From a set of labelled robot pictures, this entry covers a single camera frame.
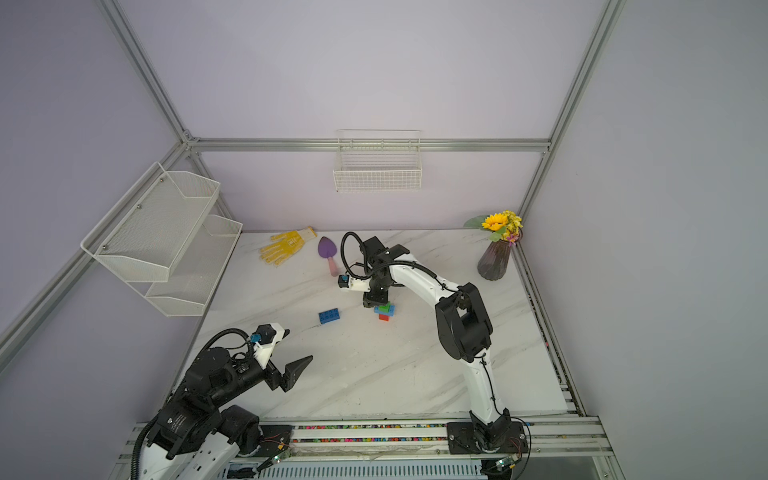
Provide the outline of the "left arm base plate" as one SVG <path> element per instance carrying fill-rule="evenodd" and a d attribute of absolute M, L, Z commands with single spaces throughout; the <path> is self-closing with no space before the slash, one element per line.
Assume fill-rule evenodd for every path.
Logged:
<path fill-rule="evenodd" d="M 288 424 L 261 424 L 259 444 L 252 453 L 253 457 L 274 457 L 287 451 L 291 445 L 294 428 Z"/>

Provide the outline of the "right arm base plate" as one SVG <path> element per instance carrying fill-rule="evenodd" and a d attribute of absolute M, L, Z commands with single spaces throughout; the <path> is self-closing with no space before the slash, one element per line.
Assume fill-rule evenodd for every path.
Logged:
<path fill-rule="evenodd" d="M 446 425 L 451 454 L 527 454 L 529 444 L 520 422 L 499 419 L 493 424 L 449 422 Z"/>

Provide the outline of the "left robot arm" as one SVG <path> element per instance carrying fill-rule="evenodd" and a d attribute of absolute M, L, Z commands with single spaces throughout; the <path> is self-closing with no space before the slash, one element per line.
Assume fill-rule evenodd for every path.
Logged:
<path fill-rule="evenodd" d="M 289 392 L 312 356 L 279 369 L 272 361 L 289 330 L 262 324 L 248 333 L 226 328 L 198 351 L 180 383 L 134 443 L 132 479 L 217 479 L 237 457 L 260 460 L 254 473 L 288 455 L 292 427 L 264 427 L 258 415 L 235 399 L 264 384 Z"/>

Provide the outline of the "dark blue lego brick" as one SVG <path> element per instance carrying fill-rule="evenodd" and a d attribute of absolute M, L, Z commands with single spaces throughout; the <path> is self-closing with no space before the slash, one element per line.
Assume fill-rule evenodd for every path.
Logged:
<path fill-rule="evenodd" d="M 325 310 L 318 313 L 318 320 L 321 325 L 337 321 L 341 318 L 340 311 L 337 308 Z"/>

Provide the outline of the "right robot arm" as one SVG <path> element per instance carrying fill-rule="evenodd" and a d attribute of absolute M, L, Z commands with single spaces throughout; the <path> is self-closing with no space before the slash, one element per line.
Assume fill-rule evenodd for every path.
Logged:
<path fill-rule="evenodd" d="M 512 418 L 495 394 L 489 361 L 493 326 L 478 288 L 443 278 L 402 245 L 386 247 L 377 237 L 359 240 L 358 244 L 362 254 L 358 265 L 363 272 L 357 274 L 350 265 L 345 266 L 348 288 L 362 293 L 365 308 L 386 306 L 389 290 L 396 286 L 408 289 L 433 308 L 440 345 L 465 367 L 474 443 L 463 447 L 487 453 L 500 450 L 512 431 Z"/>

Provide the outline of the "light blue lego brick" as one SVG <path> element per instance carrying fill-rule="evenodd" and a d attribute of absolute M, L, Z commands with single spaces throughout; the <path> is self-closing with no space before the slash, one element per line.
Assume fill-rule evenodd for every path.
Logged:
<path fill-rule="evenodd" d="M 389 316 L 389 317 L 392 317 L 392 316 L 394 315 L 394 313 L 395 313 L 395 310 L 396 310 L 396 307 L 395 307 L 395 306 L 394 306 L 394 307 L 393 307 L 393 309 L 392 309 L 392 310 L 390 310 L 390 311 L 381 311 L 381 310 L 379 309 L 379 307 L 380 307 L 380 306 L 376 306 L 376 307 L 374 308 L 374 311 L 375 311 L 375 313 L 376 313 L 376 314 L 378 314 L 378 315 L 380 315 L 380 314 L 381 314 L 381 315 L 386 315 L 386 316 Z"/>

